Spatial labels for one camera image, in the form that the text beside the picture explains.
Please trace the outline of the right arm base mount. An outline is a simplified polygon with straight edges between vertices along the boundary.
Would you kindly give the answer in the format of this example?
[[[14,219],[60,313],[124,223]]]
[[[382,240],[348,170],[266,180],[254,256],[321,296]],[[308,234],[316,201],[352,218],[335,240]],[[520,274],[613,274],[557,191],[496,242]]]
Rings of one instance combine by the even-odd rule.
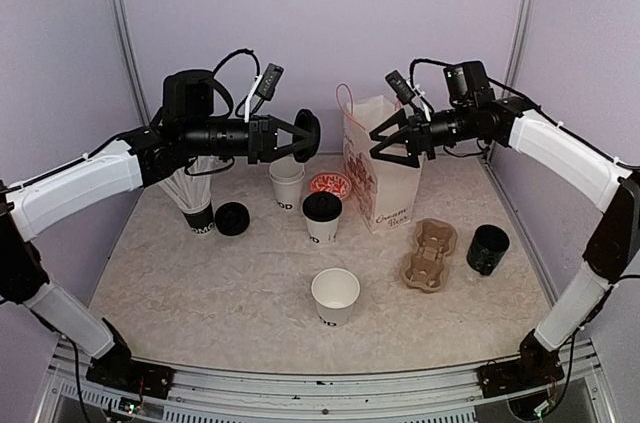
[[[562,380],[564,370],[559,351],[548,351],[537,343],[523,343],[519,356],[479,367],[476,374],[484,398],[503,396]]]

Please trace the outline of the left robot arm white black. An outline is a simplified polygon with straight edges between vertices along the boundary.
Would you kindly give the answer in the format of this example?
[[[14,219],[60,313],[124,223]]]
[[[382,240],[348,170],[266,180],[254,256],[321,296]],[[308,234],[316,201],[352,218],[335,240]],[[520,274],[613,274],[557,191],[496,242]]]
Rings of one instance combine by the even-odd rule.
[[[250,164],[313,157],[320,123],[308,109],[293,123],[271,115],[214,114],[214,97],[232,98],[204,69],[165,78],[161,109],[152,123],[120,133],[98,149],[25,182],[1,188],[1,297],[27,307],[88,354],[121,388],[140,367],[115,328],[53,282],[33,239],[55,223],[111,196],[159,183],[198,157],[244,157]]]

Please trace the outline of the white paper takeout bag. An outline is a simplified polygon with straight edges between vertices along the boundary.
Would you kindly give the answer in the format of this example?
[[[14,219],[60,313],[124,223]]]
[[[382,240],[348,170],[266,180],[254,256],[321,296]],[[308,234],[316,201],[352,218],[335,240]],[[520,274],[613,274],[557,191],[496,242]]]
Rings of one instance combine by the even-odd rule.
[[[369,133],[400,107],[383,96],[356,101],[344,83],[336,87],[336,100],[343,113],[343,166],[366,227],[376,234],[410,223],[421,170],[370,156],[376,142]]]

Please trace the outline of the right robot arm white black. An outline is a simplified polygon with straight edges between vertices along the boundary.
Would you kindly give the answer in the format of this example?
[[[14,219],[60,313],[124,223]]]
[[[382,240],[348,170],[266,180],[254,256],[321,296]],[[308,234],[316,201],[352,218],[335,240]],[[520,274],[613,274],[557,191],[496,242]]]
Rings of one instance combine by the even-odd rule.
[[[496,143],[549,170],[600,215],[576,274],[521,341],[511,376],[531,387],[601,311],[639,251],[639,169],[567,129],[525,93],[489,77],[482,62],[440,66],[449,97],[441,111],[427,103],[411,76],[397,70],[386,75],[403,107],[370,131],[371,157],[416,167],[422,156],[434,159],[438,148],[467,140]]]

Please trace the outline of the white paper cup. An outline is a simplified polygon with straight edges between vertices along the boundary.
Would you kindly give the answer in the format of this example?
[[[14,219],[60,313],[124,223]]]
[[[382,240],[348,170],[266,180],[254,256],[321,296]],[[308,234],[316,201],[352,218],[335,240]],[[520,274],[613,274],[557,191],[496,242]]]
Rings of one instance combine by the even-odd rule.
[[[340,216],[322,221],[309,216],[305,217],[309,240],[315,244],[332,243],[336,240]]]
[[[358,278],[348,270],[329,268],[311,283],[311,294],[321,322],[331,328],[345,325],[361,293]]]

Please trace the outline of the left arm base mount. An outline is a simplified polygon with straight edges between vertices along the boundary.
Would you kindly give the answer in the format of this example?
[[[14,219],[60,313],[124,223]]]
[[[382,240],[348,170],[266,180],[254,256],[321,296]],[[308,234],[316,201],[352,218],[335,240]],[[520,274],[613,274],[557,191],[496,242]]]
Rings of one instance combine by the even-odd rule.
[[[86,379],[142,397],[166,400],[174,373],[171,367],[133,359],[127,344],[117,340],[104,356],[91,359]]]

